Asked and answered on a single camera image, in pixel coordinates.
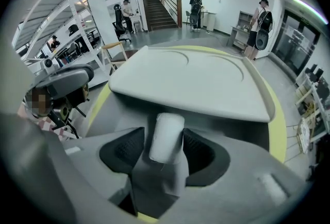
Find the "grey desk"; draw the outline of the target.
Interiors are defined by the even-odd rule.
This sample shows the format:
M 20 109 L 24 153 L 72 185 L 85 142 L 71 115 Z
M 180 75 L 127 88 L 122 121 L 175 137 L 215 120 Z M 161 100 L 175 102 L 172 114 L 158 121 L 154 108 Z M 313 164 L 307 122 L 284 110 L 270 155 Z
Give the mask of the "grey desk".
M 244 51 L 247 47 L 251 30 L 251 19 L 253 15 L 247 12 L 240 11 L 237 24 L 232 26 L 232 31 L 227 41 L 227 46 L 235 47 Z

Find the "patterned seat cushion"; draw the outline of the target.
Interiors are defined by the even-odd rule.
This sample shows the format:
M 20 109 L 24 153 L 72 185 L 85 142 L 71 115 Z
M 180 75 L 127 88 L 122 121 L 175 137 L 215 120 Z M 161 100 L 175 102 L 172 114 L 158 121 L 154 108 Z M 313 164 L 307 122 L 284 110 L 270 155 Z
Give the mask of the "patterned seat cushion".
M 300 151 L 304 154 L 308 153 L 309 150 L 310 138 L 311 138 L 310 133 L 311 130 L 309 128 L 309 124 L 306 121 L 306 119 L 302 117 L 298 124 L 296 137 L 300 147 Z

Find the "dark staircase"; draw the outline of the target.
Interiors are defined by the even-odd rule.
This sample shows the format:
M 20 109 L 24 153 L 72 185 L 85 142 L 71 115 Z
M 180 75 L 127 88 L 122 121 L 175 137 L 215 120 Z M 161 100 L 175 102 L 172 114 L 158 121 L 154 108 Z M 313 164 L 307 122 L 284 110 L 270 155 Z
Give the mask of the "dark staircase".
M 148 31 L 182 28 L 182 0 L 143 0 Z

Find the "long ceiling light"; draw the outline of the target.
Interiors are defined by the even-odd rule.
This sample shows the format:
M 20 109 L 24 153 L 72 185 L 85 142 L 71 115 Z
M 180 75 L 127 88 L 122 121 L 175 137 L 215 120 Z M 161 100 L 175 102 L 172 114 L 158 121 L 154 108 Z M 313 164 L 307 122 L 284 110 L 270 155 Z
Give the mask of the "long ceiling light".
M 315 15 L 318 19 L 320 19 L 325 25 L 329 24 L 328 19 L 322 15 L 318 10 L 316 10 L 314 7 L 311 5 L 307 4 L 306 2 L 302 0 L 293 0 L 295 3 L 298 3 L 299 5 L 303 6 L 306 8 L 308 11 L 310 11 L 313 15 Z

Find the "wooden chair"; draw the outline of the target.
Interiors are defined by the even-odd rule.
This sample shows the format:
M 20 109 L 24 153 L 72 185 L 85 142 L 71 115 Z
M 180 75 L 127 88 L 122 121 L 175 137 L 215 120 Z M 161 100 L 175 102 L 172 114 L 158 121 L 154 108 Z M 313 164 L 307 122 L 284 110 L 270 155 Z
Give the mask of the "wooden chair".
M 121 51 L 115 55 L 113 58 L 110 56 L 109 50 L 119 46 Z M 110 73 L 113 74 L 123 63 L 125 63 L 129 58 L 131 58 L 138 50 L 125 50 L 122 41 L 110 43 L 101 47 L 102 54 L 107 58 L 110 64 Z

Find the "black backpack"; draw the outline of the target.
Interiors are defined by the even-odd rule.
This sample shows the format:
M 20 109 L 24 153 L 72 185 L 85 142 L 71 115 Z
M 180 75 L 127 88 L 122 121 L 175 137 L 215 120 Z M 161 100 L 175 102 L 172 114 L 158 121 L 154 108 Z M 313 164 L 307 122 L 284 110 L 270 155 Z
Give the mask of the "black backpack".
M 269 33 L 273 24 L 273 17 L 270 11 L 264 10 L 258 18 L 259 29 Z

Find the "white side table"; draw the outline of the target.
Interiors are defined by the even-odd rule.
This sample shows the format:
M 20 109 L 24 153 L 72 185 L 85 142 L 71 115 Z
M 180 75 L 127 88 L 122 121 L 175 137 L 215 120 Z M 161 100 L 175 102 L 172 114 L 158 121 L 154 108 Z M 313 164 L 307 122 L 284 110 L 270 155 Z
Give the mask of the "white side table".
M 313 64 L 311 68 L 305 69 L 304 80 L 296 90 L 301 97 L 295 105 L 299 106 L 309 95 L 312 95 L 314 106 L 317 107 L 313 114 L 321 115 L 325 127 L 325 130 L 310 139 L 311 142 L 315 142 L 327 134 L 330 135 L 330 87 L 322 78 L 323 69 L 317 69 L 317 67 L 317 64 Z

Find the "red checkered tablecloth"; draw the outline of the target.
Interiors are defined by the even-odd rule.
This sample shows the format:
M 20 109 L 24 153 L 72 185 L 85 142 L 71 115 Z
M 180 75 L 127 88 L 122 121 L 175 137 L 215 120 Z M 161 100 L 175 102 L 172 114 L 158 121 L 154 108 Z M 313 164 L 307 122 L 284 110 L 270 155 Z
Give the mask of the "red checkered tablecloth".
M 56 125 L 53 121 L 51 121 L 49 117 L 36 118 L 29 111 L 26 111 L 23 106 L 19 108 L 18 115 L 20 117 L 27 118 L 33 121 L 44 131 L 49 131 L 57 134 L 60 141 L 76 139 L 76 135 L 73 133 L 72 129 L 69 126 L 64 126 L 54 130 Z

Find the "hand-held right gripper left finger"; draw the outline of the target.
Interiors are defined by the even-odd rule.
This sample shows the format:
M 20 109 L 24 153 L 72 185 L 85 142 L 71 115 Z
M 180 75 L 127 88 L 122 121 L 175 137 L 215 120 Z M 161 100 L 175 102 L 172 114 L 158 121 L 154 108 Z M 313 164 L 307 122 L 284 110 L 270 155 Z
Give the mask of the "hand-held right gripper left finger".
M 75 168 L 109 202 L 137 215 L 131 175 L 144 150 L 144 127 L 63 143 Z

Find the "black office chair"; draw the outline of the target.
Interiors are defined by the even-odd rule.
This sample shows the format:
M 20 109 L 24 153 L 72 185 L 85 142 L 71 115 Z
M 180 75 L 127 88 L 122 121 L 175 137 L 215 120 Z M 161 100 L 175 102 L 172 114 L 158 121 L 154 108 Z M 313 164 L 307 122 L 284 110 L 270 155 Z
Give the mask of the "black office chair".
M 113 22 L 113 26 L 115 29 L 115 33 L 117 35 L 117 38 L 119 41 L 129 41 L 131 43 L 131 39 L 124 37 L 122 38 L 123 35 L 127 34 L 126 28 L 123 26 L 123 16 L 122 16 L 122 10 L 121 6 L 119 4 L 115 4 L 114 7 L 114 14 L 115 14 L 115 22 Z

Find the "black round case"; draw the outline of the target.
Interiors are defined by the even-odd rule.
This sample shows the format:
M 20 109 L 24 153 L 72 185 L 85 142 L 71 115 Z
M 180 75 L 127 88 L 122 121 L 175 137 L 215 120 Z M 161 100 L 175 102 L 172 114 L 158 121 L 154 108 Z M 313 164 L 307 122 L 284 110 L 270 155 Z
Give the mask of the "black round case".
M 255 48 L 265 50 L 269 40 L 269 33 L 263 29 L 258 30 L 255 40 Z

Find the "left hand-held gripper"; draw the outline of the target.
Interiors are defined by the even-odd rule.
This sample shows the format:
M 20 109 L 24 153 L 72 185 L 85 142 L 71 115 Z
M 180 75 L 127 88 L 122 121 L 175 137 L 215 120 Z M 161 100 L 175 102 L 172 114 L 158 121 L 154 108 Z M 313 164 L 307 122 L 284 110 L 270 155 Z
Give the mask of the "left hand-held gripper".
M 80 88 L 94 78 L 94 70 L 87 64 L 66 66 L 52 73 L 39 72 L 30 85 L 27 93 L 33 89 L 42 89 L 48 93 L 48 88 Z

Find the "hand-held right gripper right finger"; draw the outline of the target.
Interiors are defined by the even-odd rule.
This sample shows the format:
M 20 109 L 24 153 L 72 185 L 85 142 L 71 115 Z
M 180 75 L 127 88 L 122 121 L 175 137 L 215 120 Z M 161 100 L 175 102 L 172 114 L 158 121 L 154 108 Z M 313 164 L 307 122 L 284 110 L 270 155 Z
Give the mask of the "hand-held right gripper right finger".
M 265 149 L 216 133 L 184 130 L 192 173 L 164 224 L 251 224 L 272 221 L 306 182 Z

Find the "small white table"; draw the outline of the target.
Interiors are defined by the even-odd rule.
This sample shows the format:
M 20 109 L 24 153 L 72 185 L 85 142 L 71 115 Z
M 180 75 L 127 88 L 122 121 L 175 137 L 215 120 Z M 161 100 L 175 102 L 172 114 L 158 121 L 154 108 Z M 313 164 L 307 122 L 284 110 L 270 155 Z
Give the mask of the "small white table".
M 144 32 L 143 22 L 140 14 L 129 17 L 133 26 L 134 32 Z

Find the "dark glass door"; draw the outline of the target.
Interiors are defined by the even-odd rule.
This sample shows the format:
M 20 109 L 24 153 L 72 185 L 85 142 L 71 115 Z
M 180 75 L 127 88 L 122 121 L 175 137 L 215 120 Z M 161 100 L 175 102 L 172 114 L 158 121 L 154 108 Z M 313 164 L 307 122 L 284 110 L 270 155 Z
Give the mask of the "dark glass door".
M 291 11 L 285 10 L 272 53 L 295 75 L 299 75 L 315 50 L 320 33 Z

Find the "white cylinder roll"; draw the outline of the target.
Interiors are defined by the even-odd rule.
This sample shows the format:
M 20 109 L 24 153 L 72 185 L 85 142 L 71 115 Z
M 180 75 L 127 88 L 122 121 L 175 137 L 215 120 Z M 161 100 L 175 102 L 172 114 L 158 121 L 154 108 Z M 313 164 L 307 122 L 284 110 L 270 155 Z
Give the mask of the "white cylinder roll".
M 161 164 L 177 164 L 183 151 L 185 119 L 174 113 L 159 113 L 150 147 L 149 158 Z

